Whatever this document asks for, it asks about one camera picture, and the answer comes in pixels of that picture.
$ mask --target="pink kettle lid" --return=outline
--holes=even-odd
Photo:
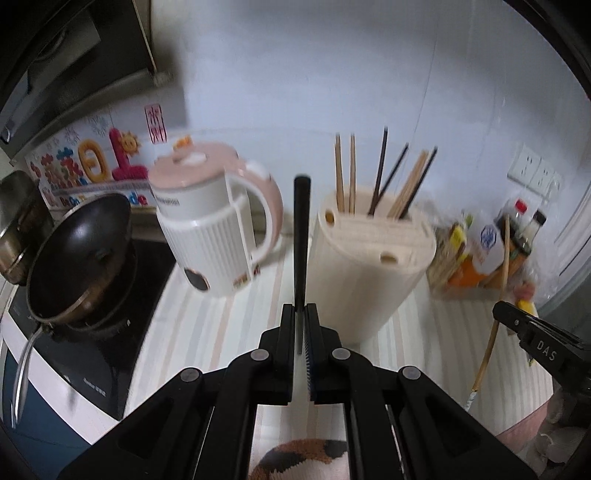
[[[148,173],[157,189],[182,189],[197,185],[243,165],[238,153],[221,142],[197,142],[158,157]]]

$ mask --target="electric kettle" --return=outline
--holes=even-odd
[[[281,193],[262,165],[242,160],[229,145],[201,142],[159,157],[148,179],[166,240],[195,288],[223,297],[256,275],[283,222]],[[247,190],[267,219],[258,247]]]

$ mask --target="screw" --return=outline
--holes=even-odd
[[[349,352],[346,348],[335,348],[333,350],[333,357],[337,360],[347,360],[351,356],[351,352]]]
[[[421,376],[421,371],[417,367],[404,367],[402,374],[409,380],[417,380]]]
[[[199,378],[199,370],[197,370],[196,368],[185,368],[185,370],[183,370],[181,372],[181,380],[183,382],[193,382],[195,380],[197,380]]]
[[[263,360],[267,360],[267,358],[269,358],[269,352],[267,352],[264,348],[257,348],[251,352],[251,358],[254,361],[262,362]]]

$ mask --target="wooden chopstick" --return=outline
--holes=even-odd
[[[384,127],[384,136],[382,137],[382,151],[379,155],[378,175],[375,179],[374,194],[369,205],[368,215],[374,216],[375,208],[378,205],[379,187],[382,184],[382,173],[384,172],[384,160],[386,158],[386,145],[388,143],[388,127]]]
[[[351,166],[349,173],[349,213],[355,213],[355,135],[351,134]]]
[[[398,156],[398,160],[396,161],[396,165],[394,165],[394,168],[392,168],[392,170],[390,170],[390,175],[388,175],[388,178],[386,179],[386,183],[384,183],[384,186],[382,187],[382,189],[379,192],[378,201],[375,205],[376,208],[378,207],[379,203],[382,201],[382,198],[384,197],[386,190],[388,190],[388,187],[390,186],[392,179],[394,178],[394,176],[396,175],[396,172],[400,168],[400,165],[402,164],[402,161],[403,161],[404,157],[406,156],[407,151],[408,151],[408,144],[404,145],[404,148],[402,149],[402,151],[400,152],[400,155]]]
[[[406,205],[408,197],[411,194],[415,184],[418,182],[418,179],[421,176],[421,172],[423,171],[423,167],[425,166],[428,157],[429,152],[427,150],[422,150],[421,154],[418,156],[416,163],[414,164],[413,169],[408,175],[407,181],[404,183],[402,190],[400,190],[400,193],[396,197],[396,201],[392,205],[392,208],[390,208],[387,218],[400,218],[402,209]]]
[[[423,170],[423,173],[421,175],[421,178],[418,179],[417,184],[414,186],[413,188],[413,192],[411,193],[410,198],[408,199],[408,201],[406,202],[406,205],[404,205],[404,208],[402,209],[402,213],[400,214],[400,217],[398,218],[404,218],[406,217],[407,213],[408,213],[408,209],[410,208],[419,188],[421,188],[421,184],[423,183],[423,180],[425,179],[425,176],[427,176],[427,172],[429,171],[429,167],[431,166],[431,163],[433,163],[433,160],[435,160],[435,155],[437,155],[437,147],[435,147],[433,149],[433,151],[431,152],[431,155],[429,156],[429,160],[427,161],[427,165],[425,166],[425,169]]]
[[[507,281],[509,279],[509,242],[511,241],[509,226],[509,215],[505,215],[505,257],[503,259],[501,293],[499,294],[499,301],[501,301],[505,295]],[[466,402],[466,406],[464,407],[464,410],[466,411],[470,410],[470,406],[472,405],[472,402],[474,402],[476,394],[480,390],[480,385],[482,383],[482,380],[484,379],[484,374],[486,373],[486,367],[488,367],[488,363],[491,360],[492,349],[495,346],[496,334],[498,333],[498,331],[499,322],[498,320],[495,320],[492,324],[491,334],[488,337],[488,344],[486,346],[482,362],[480,363],[478,374],[476,375],[476,379],[474,380],[474,384],[472,385],[472,392],[470,392],[470,396],[468,397],[468,401]]]
[[[345,212],[345,192],[343,190],[343,166],[340,157],[340,135],[335,136],[335,166],[336,166],[336,209]]]

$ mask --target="blue cabinet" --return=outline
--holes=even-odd
[[[54,480],[57,474],[90,444],[80,437],[29,384],[22,420],[15,430],[10,426],[12,386],[17,362],[7,352],[2,382],[2,413],[6,430],[33,472],[41,480]]]

